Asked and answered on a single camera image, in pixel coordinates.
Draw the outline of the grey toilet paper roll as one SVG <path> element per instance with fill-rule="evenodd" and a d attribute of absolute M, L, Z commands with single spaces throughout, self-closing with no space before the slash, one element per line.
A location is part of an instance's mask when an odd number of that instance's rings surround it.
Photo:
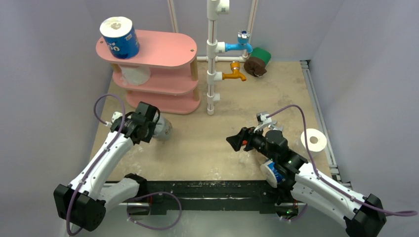
<path fill-rule="evenodd" d="M 153 138 L 159 141 L 167 141 L 172 135 L 172 124 L 165 117 L 160 117 L 156 123 Z"/>

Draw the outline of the pink three-tier shelf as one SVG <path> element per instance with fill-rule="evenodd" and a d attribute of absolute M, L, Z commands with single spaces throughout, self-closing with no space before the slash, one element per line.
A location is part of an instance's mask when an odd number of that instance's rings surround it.
<path fill-rule="evenodd" d="M 127 91 L 126 101 L 136 107 L 141 101 L 154 105 L 164 113 L 189 114 L 200 105 L 198 89 L 197 44 L 192 37 L 181 33 L 136 30 L 139 53 L 130 59 L 114 57 L 104 38 L 96 43 L 99 57 L 114 69 L 116 85 Z M 145 66 L 151 71 L 141 85 L 123 80 L 122 66 Z"/>

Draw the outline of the plain white toilet paper roll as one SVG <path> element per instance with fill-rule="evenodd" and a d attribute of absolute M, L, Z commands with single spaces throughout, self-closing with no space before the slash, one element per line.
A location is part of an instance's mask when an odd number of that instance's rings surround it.
<path fill-rule="evenodd" d="M 119 68 L 122 73 L 123 85 L 142 85 L 146 83 L 151 76 L 149 67 L 119 65 Z"/>

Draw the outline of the blue toilet paper roll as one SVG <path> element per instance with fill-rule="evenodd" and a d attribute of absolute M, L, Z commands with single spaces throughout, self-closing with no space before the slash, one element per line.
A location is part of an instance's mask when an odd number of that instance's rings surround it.
<path fill-rule="evenodd" d="M 126 17 L 110 17 L 104 20 L 99 31 L 111 54 L 118 59 L 135 57 L 140 50 L 133 22 Z"/>

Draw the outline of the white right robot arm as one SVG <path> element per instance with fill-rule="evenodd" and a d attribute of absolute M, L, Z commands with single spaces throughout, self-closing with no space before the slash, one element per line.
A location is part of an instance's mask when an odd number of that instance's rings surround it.
<path fill-rule="evenodd" d="M 350 237 L 376 237 L 386 223 L 377 209 L 381 200 L 344 187 L 313 167 L 288 146 L 280 130 L 266 133 L 243 127 L 226 141 L 233 150 L 256 150 L 266 157 L 261 165 L 267 183 L 277 189 L 279 201 L 292 198 L 304 202 L 342 225 Z"/>

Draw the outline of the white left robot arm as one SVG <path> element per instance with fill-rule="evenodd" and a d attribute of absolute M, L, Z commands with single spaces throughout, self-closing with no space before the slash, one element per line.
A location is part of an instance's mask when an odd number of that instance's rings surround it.
<path fill-rule="evenodd" d="M 54 200 L 58 216 L 67 225 L 74 224 L 87 231 L 95 230 L 107 211 L 127 199 L 141 202 L 147 197 L 146 179 L 128 174 L 112 187 L 104 184 L 121 158 L 136 144 L 150 142 L 156 136 L 160 119 L 157 107 L 140 102 L 134 112 L 115 112 L 110 132 L 94 158 L 70 184 L 58 185 Z"/>

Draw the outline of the blue wrapped roll near base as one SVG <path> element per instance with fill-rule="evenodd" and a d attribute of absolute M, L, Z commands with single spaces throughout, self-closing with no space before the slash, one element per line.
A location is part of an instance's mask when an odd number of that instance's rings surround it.
<path fill-rule="evenodd" d="M 277 188 L 278 184 L 283 181 L 284 177 L 278 172 L 274 165 L 275 163 L 273 161 L 267 159 L 260 166 L 260 170 L 268 184 L 273 188 Z"/>

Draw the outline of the white toilet roll at right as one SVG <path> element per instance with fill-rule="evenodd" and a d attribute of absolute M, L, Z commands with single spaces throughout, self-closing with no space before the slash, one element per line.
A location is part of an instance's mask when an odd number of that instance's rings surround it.
<path fill-rule="evenodd" d="M 328 144 L 326 136 L 314 128 L 308 128 L 303 131 L 300 135 L 299 142 L 304 149 L 308 148 L 309 151 L 315 153 L 323 151 Z"/>

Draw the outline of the orange brass faucet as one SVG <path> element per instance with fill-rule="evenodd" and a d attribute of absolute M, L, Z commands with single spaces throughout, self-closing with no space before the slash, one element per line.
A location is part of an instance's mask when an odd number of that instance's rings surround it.
<path fill-rule="evenodd" d="M 222 80 L 226 79 L 240 79 L 241 81 L 246 81 L 246 76 L 240 72 L 241 66 L 240 62 L 233 61 L 230 63 L 231 73 L 226 74 L 222 73 Z"/>

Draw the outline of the green brown wrapped roll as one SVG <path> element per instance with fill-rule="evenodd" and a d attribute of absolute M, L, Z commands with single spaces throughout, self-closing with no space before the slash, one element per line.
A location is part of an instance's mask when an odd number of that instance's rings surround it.
<path fill-rule="evenodd" d="M 260 78 L 267 73 L 266 67 L 271 61 L 271 57 L 270 52 L 256 47 L 245 61 L 244 69 L 248 74 Z"/>

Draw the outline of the blue plastic faucet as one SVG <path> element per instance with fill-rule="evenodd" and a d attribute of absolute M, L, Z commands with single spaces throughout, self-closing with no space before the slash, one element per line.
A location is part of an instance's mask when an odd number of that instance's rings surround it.
<path fill-rule="evenodd" d="M 245 50 L 247 53 L 252 53 L 253 47 L 250 45 L 250 32 L 248 31 L 239 31 L 237 36 L 237 43 L 236 44 L 225 44 L 225 51 L 243 51 Z"/>

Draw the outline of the white PVC pipe stand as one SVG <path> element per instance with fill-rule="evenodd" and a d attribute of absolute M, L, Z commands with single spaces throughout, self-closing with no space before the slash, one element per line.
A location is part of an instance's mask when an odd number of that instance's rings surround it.
<path fill-rule="evenodd" d="M 250 34 L 253 31 L 255 13 L 258 1 L 253 0 L 249 14 L 249 22 L 247 29 Z M 237 61 L 243 63 L 247 60 L 250 53 L 243 51 L 225 51 L 226 42 L 217 40 L 217 29 L 219 16 L 228 14 L 230 10 L 230 1 L 228 0 L 208 0 L 207 1 L 207 19 L 208 19 L 208 39 L 206 41 L 206 56 L 197 57 L 197 61 L 206 61 L 207 69 L 207 114 L 212 116 L 215 111 L 215 103 L 220 101 L 220 94 L 215 92 L 215 83 L 222 80 L 222 73 L 216 70 L 216 62 L 218 61 Z"/>

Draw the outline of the red handled adjustable wrench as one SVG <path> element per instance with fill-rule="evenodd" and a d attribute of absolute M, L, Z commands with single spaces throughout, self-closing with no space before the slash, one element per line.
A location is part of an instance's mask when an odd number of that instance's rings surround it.
<path fill-rule="evenodd" d="M 284 129 L 284 126 L 283 125 L 277 126 L 276 124 L 277 124 L 276 120 L 271 121 L 271 122 L 266 122 L 266 123 L 263 123 L 262 125 L 259 125 L 257 130 L 269 129 L 269 130 L 278 130 L 282 132 Z"/>

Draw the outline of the aluminium frame rail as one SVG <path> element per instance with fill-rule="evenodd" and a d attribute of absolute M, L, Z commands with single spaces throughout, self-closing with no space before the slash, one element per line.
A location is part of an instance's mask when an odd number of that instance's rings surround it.
<path fill-rule="evenodd" d="M 331 147 L 330 144 L 330 139 L 329 139 L 329 135 L 328 135 L 328 131 L 327 131 L 327 127 L 326 127 L 326 123 L 324 121 L 323 118 L 323 113 L 320 107 L 320 103 L 318 100 L 318 96 L 314 87 L 314 82 L 310 73 L 310 69 L 309 69 L 309 60 L 302 60 L 300 61 L 300 65 L 301 65 L 301 69 L 302 69 L 302 73 L 304 75 L 305 78 L 305 82 L 306 82 L 306 86 L 307 86 L 307 90 L 308 93 L 310 95 L 310 99 L 312 101 L 312 106 L 313 106 L 313 110 L 314 110 L 314 114 L 316 116 L 316 120 L 317 120 L 317 124 L 318 124 L 318 130 L 321 131 L 327 140 L 327 145 L 324 149 L 325 154 L 326 154 L 326 159 L 328 160 L 328 167 L 329 167 L 329 173 L 332 176 L 332 179 L 335 180 L 336 182 L 340 183 L 341 185 L 343 185 L 344 187 L 346 187 L 348 190 L 352 190 L 352 185 L 350 182 L 348 183 L 343 183 L 341 180 L 341 176 L 340 176 L 340 172 L 338 169 L 338 165 L 333 153 L 333 149 Z"/>

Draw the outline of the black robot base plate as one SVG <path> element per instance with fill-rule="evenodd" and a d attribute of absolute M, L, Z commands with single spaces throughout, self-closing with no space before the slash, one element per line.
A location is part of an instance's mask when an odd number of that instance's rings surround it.
<path fill-rule="evenodd" d="M 289 191 L 273 188 L 264 180 L 142 181 L 128 201 L 149 204 L 152 215 L 182 209 L 256 211 L 294 217 L 300 210 Z"/>

